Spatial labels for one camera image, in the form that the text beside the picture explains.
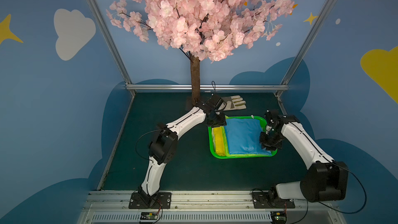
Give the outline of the green plastic basket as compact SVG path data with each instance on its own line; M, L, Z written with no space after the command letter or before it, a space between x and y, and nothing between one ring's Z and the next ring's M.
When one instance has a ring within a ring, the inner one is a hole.
M232 156L230 156L230 157L221 157L221 156L218 156L215 153L213 142L212 142L212 129L213 128L210 128L210 127L208 128L209 145L210 145L211 154L217 159L238 159L239 157L232 157ZM273 155L271 157L273 157L273 156L275 156L277 154L278 150L274 150L274 151L271 151L271 152L273 153Z

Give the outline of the large yellow raincoat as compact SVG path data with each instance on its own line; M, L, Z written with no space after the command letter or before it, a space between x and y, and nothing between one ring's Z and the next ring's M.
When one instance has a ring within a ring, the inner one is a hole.
M218 156L226 156L226 148L224 144L224 127L217 127L212 129L212 142L214 151Z

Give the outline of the blue raincoat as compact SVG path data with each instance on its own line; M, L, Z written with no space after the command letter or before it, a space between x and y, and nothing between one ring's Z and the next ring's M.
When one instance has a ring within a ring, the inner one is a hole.
M230 117L224 126L228 155L232 157L271 157L273 153L261 147L260 134L267 122L258 116Z

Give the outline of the lime green raincoat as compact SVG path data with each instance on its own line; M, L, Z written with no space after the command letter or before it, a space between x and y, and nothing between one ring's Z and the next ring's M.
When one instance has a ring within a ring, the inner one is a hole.
M223 139L223 147L224 147L224 156L225 157L230 157L229 153L229 148L228 148L228 141L227 141L227 136L225 132L225 128L221 127L221 132L222 132L222 139Z

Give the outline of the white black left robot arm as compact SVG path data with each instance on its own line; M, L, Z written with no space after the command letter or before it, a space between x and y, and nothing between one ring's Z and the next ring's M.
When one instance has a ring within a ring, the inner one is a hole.
M158 124L149 144L148 169L144 181L138 188L139 196L146 204L156 201L165 166L175 156L180 138L203 122L211 128L227 125L223 112L226 107L227 102L213 93L205 102L196 100L191 110L177 120Z

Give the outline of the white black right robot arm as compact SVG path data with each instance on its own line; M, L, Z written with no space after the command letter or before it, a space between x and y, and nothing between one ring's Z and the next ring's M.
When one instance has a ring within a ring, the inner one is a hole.
M346 164L335 161L318 146L294 115L281 115L277 110L268 110L265 112L265 120L267 125L259 138L261 147L275 151L287 140L307 168L302 180L273 186L268 191L269 203L277 205L288 200L344 200L348 183Z

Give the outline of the grey white work glove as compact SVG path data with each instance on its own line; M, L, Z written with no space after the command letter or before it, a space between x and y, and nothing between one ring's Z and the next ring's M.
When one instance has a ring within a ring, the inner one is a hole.
M219 111L235 111L246 109L246 101L240 95L222 97L223 103Z

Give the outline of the circuit board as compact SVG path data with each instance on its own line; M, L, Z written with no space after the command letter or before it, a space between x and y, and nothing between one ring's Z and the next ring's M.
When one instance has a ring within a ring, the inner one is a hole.
M141 212L139 222L156 222L158 220L158 214L155 212Z
M285 212L271 212L272 224L286 224L287 214Z

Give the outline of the left circuit board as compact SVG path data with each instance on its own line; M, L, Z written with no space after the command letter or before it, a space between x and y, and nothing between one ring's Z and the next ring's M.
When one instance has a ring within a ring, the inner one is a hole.
M156 222L158 220L158 214L155 212L141 212L139 222Z

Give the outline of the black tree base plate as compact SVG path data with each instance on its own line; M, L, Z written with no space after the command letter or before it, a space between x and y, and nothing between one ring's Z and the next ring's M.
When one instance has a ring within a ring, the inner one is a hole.
M202 103L206 101L204 96L193 98L191 96L187 97L186 104L185 104L185 111L190 111L193 107L195 107L198 103Z

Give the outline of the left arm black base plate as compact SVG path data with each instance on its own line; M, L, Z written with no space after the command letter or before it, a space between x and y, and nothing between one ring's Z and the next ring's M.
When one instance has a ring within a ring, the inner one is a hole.
M171 192L159 192L152 197L142 192L134 192L131 194L128 208L155 209L161 207L162 209L170 209L171 199Z

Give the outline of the aluminium rail at front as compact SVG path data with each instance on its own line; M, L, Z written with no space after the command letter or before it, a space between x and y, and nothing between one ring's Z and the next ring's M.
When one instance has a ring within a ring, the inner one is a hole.
M92 191L78 218L79 224L272 224L271 212L285 212L286 224L344 224L338 205L291 200L293 209L254 208L252 192L166 191L170 209L129 209L133 191ZM158 214L156 222L140 223L141 212Z

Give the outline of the right aluminium frame post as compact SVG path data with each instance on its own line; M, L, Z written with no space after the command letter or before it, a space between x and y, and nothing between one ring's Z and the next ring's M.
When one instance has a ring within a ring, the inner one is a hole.
M315 19L315 22L312 24L304 42L302 43L298 53L294 57L292 63L290 64L287 72L285 73L280 85L284 87L288 87L293 75L295 74L296 70L299 68L301 62L303 61L305 55L309 51L312 43L314 42L317 34L319 33L320 29L322 28L326 18L330 14L331 10L333 9L334 5L338 0L325 0L322 8L319 11L318 17Z

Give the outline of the aluminium frame post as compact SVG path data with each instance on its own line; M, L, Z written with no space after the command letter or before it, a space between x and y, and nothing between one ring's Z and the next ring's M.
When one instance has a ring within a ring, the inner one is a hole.
M112 38L109 28L106 25L105 19L101 13L101 10L100 10L100 7L99 7L97 1L96 0L86 0L86 2L95 18L95 21L105 39L105 42L107 43L107 46L108 46L117 66L119 68L119 71L120 71L125 83L127 85L132 84L131 78L127 72L127 69L123 62L123 59L122 59L120 52Z
M284 87L288 87L293 75L295 74L296 70L299 68L301 62L303 61L305 55L309 51L312 43L314 42L317 34L319 33L320 29L322 28L326 18L330 14L331 10L333 9L334 5L338 0L325 0L322 8L319 11L318 17L315 19L315 22L312 24L304 42L302 43L298 53L294 57L292 63L290 64L287 72L285 73L280 85Z

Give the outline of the left aluminium frame post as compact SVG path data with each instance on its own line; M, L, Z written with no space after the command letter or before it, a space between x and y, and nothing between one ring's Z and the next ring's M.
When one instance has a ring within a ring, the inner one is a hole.
M120 71L125 83L127 85L132 84L131 78L127 72L127 69L123 62L123 59L122 59L120 52L112 38L109 28L106 25L105 19L101 13L101 10L100 10L100 7L99 7L97 1L96 0L86 0L86 2L95 18L95 21L105 39L105 42L107 43L107 46L108 46L117 66L119 68L119 71Z

